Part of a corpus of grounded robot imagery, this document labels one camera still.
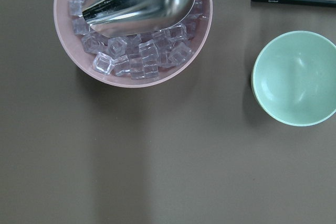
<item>pink bowl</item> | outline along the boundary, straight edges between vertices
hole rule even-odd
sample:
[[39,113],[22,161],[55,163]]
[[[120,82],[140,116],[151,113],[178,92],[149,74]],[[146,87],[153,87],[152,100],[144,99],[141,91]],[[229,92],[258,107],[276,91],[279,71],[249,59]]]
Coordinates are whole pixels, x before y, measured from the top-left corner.
[[94,71],[92,67],[94,55],[84,52],[80,37],[74,35],[74,32],[72,31],[72,17],[68,14],[68,1],[69,0],[54,0],[54,21],[56,31],[65,51],[73,62],[88,75],[109,85],[124,88],[141,88],[156,85],[182,72],[183,69],[196,58],[203,47],[210,30],[213,13],[212,0],[202,0],[204,16],[206,18],[202,18],[198,21],[196,35],[190,45],[194,53],[189,61],[178,67],[160,70],[158,78],[132,80],[129,76],[116,77],[112,74],[106,76]]

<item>bowl rim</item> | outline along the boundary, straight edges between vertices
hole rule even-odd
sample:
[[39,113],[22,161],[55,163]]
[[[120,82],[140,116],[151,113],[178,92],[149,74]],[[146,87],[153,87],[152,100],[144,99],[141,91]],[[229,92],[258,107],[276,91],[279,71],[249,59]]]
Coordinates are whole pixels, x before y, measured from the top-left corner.
[[85,72],[86,74],[88,74],[90,77],[93,77],[94,79],[101,81],[103,83],[106,83],[108,85],[112,85],[112,86],[116,86],[116,87],[121,87],[121,88],[145,88],[145,87],[150,87],[150,86],[154,86],[157,85],[159,83],[165,82],[171,78],[173,78],[174,76],[178,75],[179,73],[181,73],[185,68],[187,68],[196,58],[196,56],[199,54],[199,52],[202,50],[210,28],[211,28],[211,24],[212,24],[212,18],[213,18],[213,0],[209,0],[209,17],[208,17],[208,24],[205,30],[205,34],[204,37],[200,43],[200,45],[198,46],[197,50],[193,53],[191,59],[189,61],[187,61],[184,65],[182,65],[182,67],[180,67],[177,71],[173,72],[172,74],[160,79],[160,80],[156,80],[153,82],[149,82],[149,83],[144,83],[144,84],[121,84],[121,83],[117,83],[117,82],[112,82],[112,81],[107,81],[105,79],[98,79],[96,76],[94,76],[93,74],[91,74],[90,71],[86,70],[84,67],[81,66],[81,64],[78,63],[78,61],[71,55],[70,50],[68,49],[67,44],[65,43],[65,40],[62,37],[61,31],[59,29],[59,25],[58,25],[58,14],[57,14],[57,2],[58,0],[54,0],[54,4],[53,4],[53,14],[54,14],[54,24],[56,27],[56,32],[57,32],[57,36],[63,46],[63,49],[65,50],[65,52],[67,53],[67,55],[70,57],[70,59],[76,64],[77,67],[79,67],[83,72]]
[[258,104],[263,108],[263,110],[266,111],[267,114],[269,114],[272,118],[276,119],[277,121],[281,122],[281,123],[284,123],[284,124],[288,124],[288,125],[291,125],[291,126],[312,126],[312,125],[316,125],[316,124],[319,124],[325,120],[327,120],[328,118],[332,117],[335,113],[336,113],[336,107],[335,109],[330,113],[328,114],[326,117],[318,120],[318,121],[315,121],[315,122],[311,122],[311,123],[291,123],[291,122],[288,122],[288,121],[285,121],[277,116],[275,116],[274,114],[272,114],[264,105],[263,103],[261,102],[261,99],[258,95],[258,92],[256,90],[256,71],[257,71],[257,67],[258,67],[258,63],[260,62],[260,59],[262,57],[262,55],[264,54],[265,50],[270,46],[272,45],[274,42],[276,42],[278,39],[284,37],[284,36],[288,36],[288,35],[292,35],[292,34],[310,34],[310,35],[314,35],[320,39],[323,39],[324,41],[326,41],[327,43],[329,43],[334,49],[335,49],[335,52],[336,52],[336,45],[329,39],[325,38],[325,36],[321,35],[321,34],[318,34],[318,33],[315,33],[315,32],[312,32],[312,31],[305,31],[305,30],[296,30],[296,31],[290,31],[290,32],[287,32],[287,33],[284,33],[284,34],[281,34],[279,35],[278,37],[274,38],[273,40],[271,40],[262,50],[261,52],[259,53],[256,61],[255,61],[255,64],[253,66],[253,70],[252,70],[252,73],[251,73],[251,87],[252,87],[252,92],[253,92],[253,95],[255,97],[255,99],[257,100]]

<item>bowl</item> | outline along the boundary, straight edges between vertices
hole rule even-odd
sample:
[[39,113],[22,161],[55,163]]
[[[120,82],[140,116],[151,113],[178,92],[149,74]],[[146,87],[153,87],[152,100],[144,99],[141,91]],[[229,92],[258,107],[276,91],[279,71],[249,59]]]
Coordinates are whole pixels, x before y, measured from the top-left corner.
[[310,31],[282,34],[260,52],[251,86],[274,119],[293,126],[321,123],[336,111],[336,46]]
[[196,58],[203,47],[209,33],[213,13],[212,0],[202,0],[203,16],[205,18],[198,20],[196,34],[190,44],[193,54],[185,64],[166,70],[160,70],[159,76],[155,79],[132,80],[129,76],[116,77],[111,74],[107,76],[94,71],[92,67],[94,55],[84,52],[80,37],[74,35],[72,31],[72,17],[68,14],[68,1],[69,0],[54,0],[56,31],[66,53],[71,60],[89,76],[104,83],[124,88],[141,88],[156,85],[182,72]]

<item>gray surface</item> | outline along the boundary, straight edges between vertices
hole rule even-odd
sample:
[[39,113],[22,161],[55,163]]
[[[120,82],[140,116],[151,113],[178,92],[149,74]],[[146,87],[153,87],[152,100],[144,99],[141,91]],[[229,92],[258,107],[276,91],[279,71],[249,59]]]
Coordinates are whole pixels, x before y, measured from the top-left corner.
[[196,60],[130,90],[72,63],[53,0],[0,7],[1,224],[336,223],[335,116],[286,126],[249,87],[274,37],[336,42],[334,8],[214,0]]

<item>metal scoop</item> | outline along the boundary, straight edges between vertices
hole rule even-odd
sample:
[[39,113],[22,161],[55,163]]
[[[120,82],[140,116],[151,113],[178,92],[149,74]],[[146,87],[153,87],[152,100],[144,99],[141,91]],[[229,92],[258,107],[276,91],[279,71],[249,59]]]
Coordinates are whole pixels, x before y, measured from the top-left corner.
[[180,22],[195,0],[87,0],[83,17],[106,37],[160,30]]

